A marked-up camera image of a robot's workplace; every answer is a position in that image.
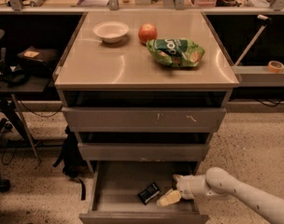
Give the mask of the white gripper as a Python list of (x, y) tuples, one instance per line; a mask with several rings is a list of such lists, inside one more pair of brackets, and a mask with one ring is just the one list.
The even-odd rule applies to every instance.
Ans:
[(173, 175), (176, 180), (175, 189), (168, 190), (158, 201), (157, 205), (164, 207), (178, 203), (180, 199), (193, 200), (208, 193), (209, 187), (205, 175)]

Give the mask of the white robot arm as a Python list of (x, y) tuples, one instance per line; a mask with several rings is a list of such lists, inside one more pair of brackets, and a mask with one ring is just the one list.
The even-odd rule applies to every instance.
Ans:
[(219, 168), (209, 168), (204, 175), (173, 175), (176, 189), (168, 190), (158, 206), (178, 203), (181, 199), (194, 200), (198, 196), (223, 198), (233, 196), (270, 224), (284, 224), (284, 199), (256, 189)]

